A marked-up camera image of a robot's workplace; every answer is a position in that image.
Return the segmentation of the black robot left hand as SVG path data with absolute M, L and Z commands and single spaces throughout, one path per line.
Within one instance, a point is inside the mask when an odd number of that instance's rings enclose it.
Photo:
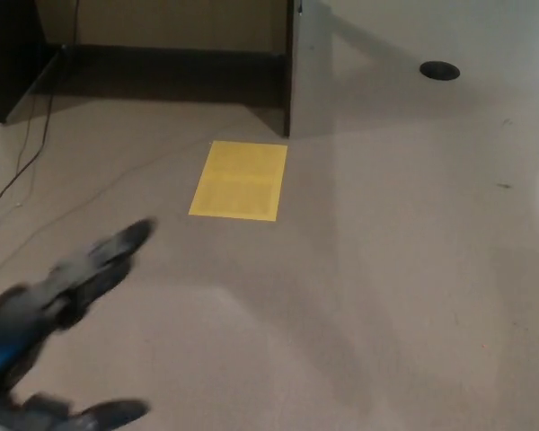
M 116 430 L 145 416 L 136 399 L 108 400 L 76 411 L 71 402 L 35 393 L 24 402 L 15 386 L 36 364 L 49 337 L 75 326 L 90 306 L 120 284 L 156 221 L 144 218 L 59 261 L 35 284 L 0 294 L 0 428 L 3 430 Z

